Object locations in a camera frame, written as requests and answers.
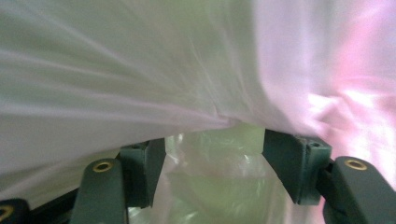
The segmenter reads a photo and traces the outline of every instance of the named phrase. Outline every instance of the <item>translucent plastic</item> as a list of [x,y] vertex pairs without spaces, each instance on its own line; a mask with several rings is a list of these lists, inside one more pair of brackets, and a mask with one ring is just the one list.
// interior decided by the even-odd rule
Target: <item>translucent plastic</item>
[[131,222],[323,223],[320,207],[292,204],[262,156],[263,138],[246,124],[168,137],[154,206],[131,208]]
[[[88,164],[97,153],[240,122],[317,135],[333,146],[334,157],[370,161],[396,188],[395,11],[392,0],[2,1],[0,199],[23,197],[36,207],[75,188],[85,165],[80,161]],[[169,184],[169,190],[235,186],[219,195],[226,201],[239,199],[235,192],[249,198],[245,190],[258,188],[254,178],[264,175],[258,163],[228,173],[229,163],[221,162],[239,164],[244,153],[213,161],[211,152],[185,148],[188,143],[174,146],[200,155],[194,174],[205,175],[199,183],[176,175],[187,186]],[[191,156],[180,155],[179,163],[191,163]],[[189,174],[189,167],[177,169]],[[247,189],[238,182],[244,172]],[[208,173],[224,179],[218,183]],[[63,176],[67,181],[57,181]],[[163,192],[169,200],[174,195]],[[210,223],[210,202],[201,206],[200,200],[212,194],[200,193],[202,199],[175,197],[194,204],[186,209],[205,210],[199,214]],[[276,191],[272,197],[268,203],[283,199]],[[249,203],[241,209],[265,208]],[[169,223],[183,223],[194,212],[153,211]],[[235,217],[239,210],[227,211]],[[285,211],[252,218],[291,216]]]

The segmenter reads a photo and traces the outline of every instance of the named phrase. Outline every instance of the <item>plastic bag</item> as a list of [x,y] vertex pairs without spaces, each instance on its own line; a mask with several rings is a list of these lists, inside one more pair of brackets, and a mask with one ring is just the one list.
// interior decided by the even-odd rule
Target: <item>plastic bag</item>
[[0,199],[36,207],[78,185],[80,158],[241,121],[320,136],[396,188],[393,1],[0,8]]
[[263,138],[263,129],[246,124],[168,137],[154,205],[130,208],[130,220],[323,223],[320,207],[292,203],[262,156]]

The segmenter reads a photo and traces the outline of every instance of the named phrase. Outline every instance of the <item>brass screw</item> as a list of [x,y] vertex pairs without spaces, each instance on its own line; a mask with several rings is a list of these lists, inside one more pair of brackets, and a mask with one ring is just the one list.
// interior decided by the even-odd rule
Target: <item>brass screw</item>
[[113,167],[113,163],[108,162],[108,161],[102,161],[102,162],[99,162],[96,165],[94,165],[92,169],[96,173],[102,173],[102,172],[108,171],[112,167]]
[[2,205],[0,206],[0,222],[3,221],[4,219],[8,218],[11,216],[11,214],[14,212],[14,207],[11,205]]
[[355,170],[367,170],[367,166],[361,161],[347,160],[346,165]]

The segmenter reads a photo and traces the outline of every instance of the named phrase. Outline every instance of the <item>black metal bracket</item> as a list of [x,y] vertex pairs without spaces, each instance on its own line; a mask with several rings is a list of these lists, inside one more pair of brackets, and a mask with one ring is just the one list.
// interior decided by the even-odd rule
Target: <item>black metal bracket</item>
[[330,159],[331,147],[317,138],[265,131],[262,155],[291,199],[301,205],[326,204],[328,224],[395,224],[396,193],[367,161]]
[[0,224],[127,223],[127,207],[152,206],[165,158],[164,139],[122,147],[94,161],[79,189],[30,211],[25,200],[0,202]]

